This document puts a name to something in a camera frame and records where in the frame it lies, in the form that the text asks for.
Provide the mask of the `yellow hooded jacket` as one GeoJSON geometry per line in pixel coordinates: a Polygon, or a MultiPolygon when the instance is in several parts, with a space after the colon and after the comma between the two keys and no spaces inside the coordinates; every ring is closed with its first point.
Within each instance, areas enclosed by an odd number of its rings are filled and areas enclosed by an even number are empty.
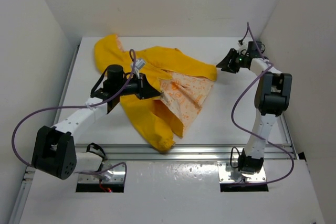
{"type": "Polygon", "coordinates": [[[134,128],[155,149],[170,150],[175,135],[182,138],[200,113],[217,80],[217,69],[177,48],[155,46],[136,52],[145,61],[141,72],[159,98],[122,96],[120,104],[134,128]]]}

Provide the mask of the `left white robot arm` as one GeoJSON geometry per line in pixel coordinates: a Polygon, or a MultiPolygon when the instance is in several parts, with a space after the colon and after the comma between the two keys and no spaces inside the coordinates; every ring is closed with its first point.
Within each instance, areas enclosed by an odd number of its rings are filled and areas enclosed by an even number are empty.
{"type": "Polygon", "coordinates": [[[121,65],[109,65],[91,89],[84,106],[52,127],[41,127],[31,160],[33,168],[62,180],[73,173],[101,172],[105,153],[93,152],[89,148],[80,153],[75,145],[89,127],[112,111],[121,96],[134,95],[140,100],[160,96],[146,75],[140,72],[144,65],[144,60],[136,60],[130,73],[124,72],[121,65]]]}

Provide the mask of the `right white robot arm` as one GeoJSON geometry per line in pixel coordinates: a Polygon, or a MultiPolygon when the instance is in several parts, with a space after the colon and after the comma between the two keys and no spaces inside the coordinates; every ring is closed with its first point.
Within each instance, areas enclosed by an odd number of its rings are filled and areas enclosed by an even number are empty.
{"type": "Polygon", "coordinates": [[[264,164],[265,147],[277,118],[287,110],[291,95],[292,75],[273,67],[268,58],[260,56],[262,42],[238,42],[238,49],[229,50],[216,65],[221,71],[238,73],[245,68],[257,76],[254,98],[256,118],[249,140],[239,155],[236,169],[245,174],[260,172],[264,164]]]}

